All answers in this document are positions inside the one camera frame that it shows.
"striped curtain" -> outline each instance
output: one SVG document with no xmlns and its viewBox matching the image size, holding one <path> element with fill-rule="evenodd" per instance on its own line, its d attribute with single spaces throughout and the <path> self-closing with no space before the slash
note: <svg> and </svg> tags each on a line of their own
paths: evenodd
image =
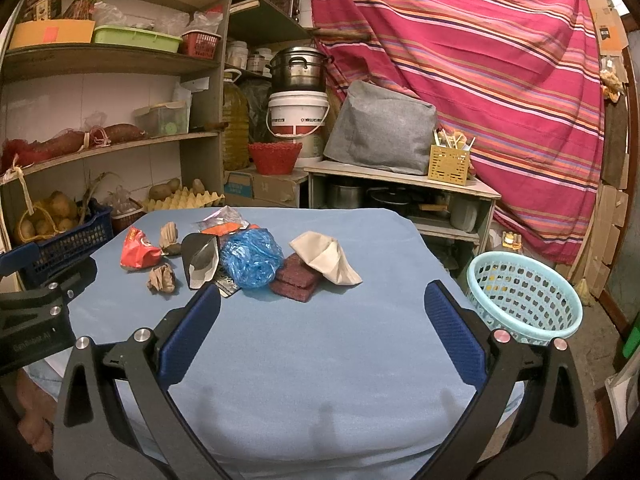
<svg viewBox="0 0 640 480">
<path fill-rule="evenodd" d="M 598 47 L 586 0 L 312 0 L 338 95 L 356 79 L 420 98 L 477 137 L 496 219 L 571 263 L 594 207 L 603 147 Z"/>
</svg>

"blue crate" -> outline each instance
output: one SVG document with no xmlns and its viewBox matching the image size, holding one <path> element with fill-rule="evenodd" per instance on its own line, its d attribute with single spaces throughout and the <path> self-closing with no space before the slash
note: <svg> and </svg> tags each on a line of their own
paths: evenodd
<svg viewBox="0 0 640 480">
<path fill-rule="evenodd" d="M 81 226 L 38 242 L 40 257 L 22 270 L 32 287 L 41 286 L 61 270 L 93 253 L 113 238 L 111 207 L 89 201 L 88 220 Z"/>
</svg>

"red wrapper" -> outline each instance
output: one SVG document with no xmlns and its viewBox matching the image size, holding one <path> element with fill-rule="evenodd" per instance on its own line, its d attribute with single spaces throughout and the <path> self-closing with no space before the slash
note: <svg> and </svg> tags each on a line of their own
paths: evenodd
<svg viewBox="0 0 640 480">
<path fill-rule="evenodd" d="M 146 269 L 157 265 L 161 259 L 162 251 L 158 247 L 153 247 L 140 229 L 135 227 L 129 229 L 120 255 L 120 266 L 123 269 Z"/>
</svg>

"green plastic tray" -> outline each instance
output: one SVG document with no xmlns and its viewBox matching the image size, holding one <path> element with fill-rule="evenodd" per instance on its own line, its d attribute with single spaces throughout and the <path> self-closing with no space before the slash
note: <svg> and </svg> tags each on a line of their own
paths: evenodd
<svg viewBox="0 0 640 480">
<path fill-rule="evenodd" d="M 94 30 L 94 43 L 129 45 L 164 50 L 165 52 L 178 52 L 181 42 L 182 38 L 139 28 L 101 25 Z"/>
</svg>

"metal screw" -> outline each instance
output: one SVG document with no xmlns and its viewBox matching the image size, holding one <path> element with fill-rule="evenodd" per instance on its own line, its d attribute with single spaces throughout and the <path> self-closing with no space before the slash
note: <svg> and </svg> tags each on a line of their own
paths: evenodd
<svg viewBox="0 0 640 480">
<path fill-rule="evenodd" d="M 89 346 L 89 338 L 85 335 L 78 338 L 78 341 L 76 341 L 76 348 L 79 350 L 87 348 L 88 346 Z"/>
<path fill-rule="evenodd" d="M 567 344 L 567 342 L 561 337 L 557 337 L 556 339 L 554 339 L 554 346 L 561 352 L 569 348 L 569 345 Z"/>
<path fill-rule="evenodd" d="M 507 332 L 506 330 L 496 330 L 494 332 L 494 339 L 498 343 L 508 343 L 511 340 L 511 334 L 509 334 L 509 332 Z"/>
<path fill-rule="evenodd" d="M 133 333 L 133 339 L 142 343 L 151 337 L 151 330 L 148 328 L 139 328 Z"/>
</svg>

